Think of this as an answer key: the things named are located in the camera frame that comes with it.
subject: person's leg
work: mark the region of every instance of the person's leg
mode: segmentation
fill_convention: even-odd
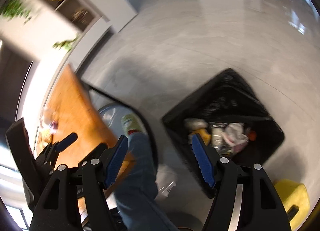
[[[136,162],[115,190],[117,208],[123,222],[129,231],[177,231],[154,201],[158,189],[149,138],[139,128],[131,132],[128,134],[128,151]]]

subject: foot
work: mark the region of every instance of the foot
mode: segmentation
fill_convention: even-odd
[[[126,136],[134,132],[145,132],[143,124],[133,113],[129,113],[122,117],[121,124]]]

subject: marble floor tile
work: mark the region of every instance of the marble floor tile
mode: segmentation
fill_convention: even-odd
[[[161,207],[204,223],[212,200],[183,165],[160,120],[232,67],[286,136],[265,170],[272,181],[304,183],[313,208],[320,197],[320,27],[308,0],[131,1],[139,14],[105,43],[83,79],[134,106],[149,121],[160,162],[178,176]],[[102,106],[104,100],[95,97],[95,102]]]

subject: wooden tabletop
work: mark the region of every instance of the wooden tabletop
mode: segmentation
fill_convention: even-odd
[[[108,147],[115,146],[117,138],[92,106],[88,94],[69,65],[54,86],[46,107],[56,112],[58,120],[58,131],[52,137],[53,143],[61,141],[72,132],[78,134],[78,140],[59,154],[56,168],[60,164],[66,164],[69,168],[78,166],[100,143],[105,143]],[[37,154],[40,154],[43,148],[42,141],[38,141]],[[133,157],[127,154],[119,175],[124,176],[132,168],[133,161]],[[86,214],[84,198],[79,199],[78,204],[83,219],[83,214]]]

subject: black trash bag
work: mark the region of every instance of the black trash bag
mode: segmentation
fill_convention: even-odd
[[[162,122],[174,146],[188,169],[194,174],[204,193],[213,198],[215,190],[204,182],[196,157],[188,144],[186,118],[202,118],[209,122],[250,125],[257,133],[255,141],[236,154],[232,161],[251,167],[263,164],[284,141],[284,133],[248,83],[233,69],[228,68],[193,92],[170,110]]]

